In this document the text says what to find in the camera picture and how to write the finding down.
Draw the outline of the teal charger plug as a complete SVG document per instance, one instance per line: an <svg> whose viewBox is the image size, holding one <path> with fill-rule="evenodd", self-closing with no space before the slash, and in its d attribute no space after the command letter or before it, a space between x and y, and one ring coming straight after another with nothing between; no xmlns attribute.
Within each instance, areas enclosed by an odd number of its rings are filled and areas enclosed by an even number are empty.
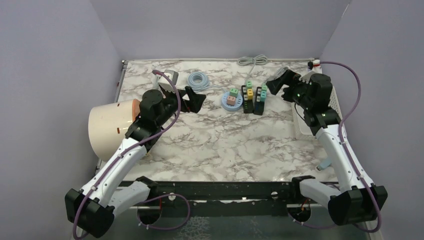
<svg viewBox="0 0 424 240"><path fill-rule="evenodd" d="M262 86L261 86L261 91L266 93L266 92L267 92L267 90L268 90L267 85L266 85L266 84L262 84Z"/></svg>
<svg viewBox="0 0 424 240"><path fill-rule="evenodd" d="M267 92L266 91L262 91L261 93L260 93L260 101L261 102L265 102L266 101L266 98L267 98Z"/></svg>

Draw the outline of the black power strip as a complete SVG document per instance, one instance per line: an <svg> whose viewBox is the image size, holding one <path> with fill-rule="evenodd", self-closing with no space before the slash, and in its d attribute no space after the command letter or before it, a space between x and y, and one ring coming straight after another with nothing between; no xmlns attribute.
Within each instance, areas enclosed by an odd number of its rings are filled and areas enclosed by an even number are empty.
<svg viewBox="0 0 424 240"><path fill-rule="evenodd" d="M260 94L262 92L262 87L256 88L255 98L254 98L254 108L253 114L262 116L265 109L265 102L260 101Z"/></svg>
<svg viewBox="0 0 424 240"><path fill-rule="evenodd" d="M252 114L254 111L254 103L252 100L247 100L247 88L246 85L241 86L241 95L242 95L242 109L244 114Z"/></svg>

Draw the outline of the pink charger plug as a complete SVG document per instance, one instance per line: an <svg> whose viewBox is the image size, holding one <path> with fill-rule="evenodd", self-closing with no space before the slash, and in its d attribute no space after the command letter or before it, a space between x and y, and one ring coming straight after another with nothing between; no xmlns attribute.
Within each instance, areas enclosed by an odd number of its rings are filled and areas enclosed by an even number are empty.
<svg viewBox="0 0 424 240"><path fill-rule="evenodd" d="M228 106L235 106L235 105L236 105L236 102L237 102L237 98L235 98L235 97L228 96L228 97L226 98L226 104L227 104Z"/></svg>

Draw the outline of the green charger plug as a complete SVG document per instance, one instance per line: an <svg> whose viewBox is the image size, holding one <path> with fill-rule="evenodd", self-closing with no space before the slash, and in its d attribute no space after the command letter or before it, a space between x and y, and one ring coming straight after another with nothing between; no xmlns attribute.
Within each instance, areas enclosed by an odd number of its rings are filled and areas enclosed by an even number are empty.
<svg viewBox="0 0 424 240"><path fill-rule="evenodd" d="M239 95L239 90L236 88L231 88L229 91L229 96L232 96L234 98L237 98Z"/></svg>
<svg viewBox="0 0 424 240"><path fill-rule="evenodd" d="M245 86L246 86L247 89L252 89L253 84L250 80L248 80L248 81L246 81Z"/></svg>

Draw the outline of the round blue power socket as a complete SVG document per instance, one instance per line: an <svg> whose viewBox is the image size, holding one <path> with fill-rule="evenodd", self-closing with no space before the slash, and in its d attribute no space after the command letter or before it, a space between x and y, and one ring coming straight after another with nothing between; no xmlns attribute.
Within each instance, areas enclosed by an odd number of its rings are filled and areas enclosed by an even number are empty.
<svg viewBox="0 0 424 240"><path fill-rule="evenodd" d="M221 97L221 106L226 111L236 112L241 109L243 100L244 99L240 94L237 96L232 96L231 93L227 91Z"/></svg>

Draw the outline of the yellow usb charger plug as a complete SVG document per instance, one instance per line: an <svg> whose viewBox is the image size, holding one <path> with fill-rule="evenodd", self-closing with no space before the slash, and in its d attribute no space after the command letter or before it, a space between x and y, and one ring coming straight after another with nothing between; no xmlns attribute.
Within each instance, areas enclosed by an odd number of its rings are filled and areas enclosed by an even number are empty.
<svg viewBox="0 0 424 240"><path fill-rule="evenodd" d="M248 101L251 101L251 100L253 99L253 97L254 97L254 92L253 92L253 90L252 90L251 88L248 88L248 89L246 90L246 99L247 99Z"/></svg>

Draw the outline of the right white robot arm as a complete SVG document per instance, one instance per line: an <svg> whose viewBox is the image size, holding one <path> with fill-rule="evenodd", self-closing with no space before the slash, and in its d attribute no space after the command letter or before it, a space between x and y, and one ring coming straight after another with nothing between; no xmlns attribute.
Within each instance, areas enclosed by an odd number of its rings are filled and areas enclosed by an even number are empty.
<svg viewBox="0 0 424 240"><path fill-rule="evenodd" d="M272 95L283 91L283 100L303 109L304 121L323 146L334 169L339 188L332 188L312 176L294 177L289 199L300 204L311 199L325 207L338 225L368 221L381 223L381 209L388 198L384 186L375 185L359 163L347 137L343 119L331 108L331 78L309 72L306 80L290 69L269 78L266 86Z"/></svg>

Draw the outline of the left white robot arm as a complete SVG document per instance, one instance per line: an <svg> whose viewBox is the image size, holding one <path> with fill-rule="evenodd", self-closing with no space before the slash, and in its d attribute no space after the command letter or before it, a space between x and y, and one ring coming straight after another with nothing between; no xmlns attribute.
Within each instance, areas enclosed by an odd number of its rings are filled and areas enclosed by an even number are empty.
<svg viewBox="0 0 424 240"><path fill-rule="evenodd" d="M157 183L142 177L118 191L117 187L133 168L169 130L181 112L198 113L206 95L196 93L190 86L171 91L161 87L146 91L139 103L139 114L134 118L117 150L106 165L79 190L70 189L65 195L68 220L73 224L72 235L82 240L87 235L102 237L115 217L136 204L156 204Z"/></svg>

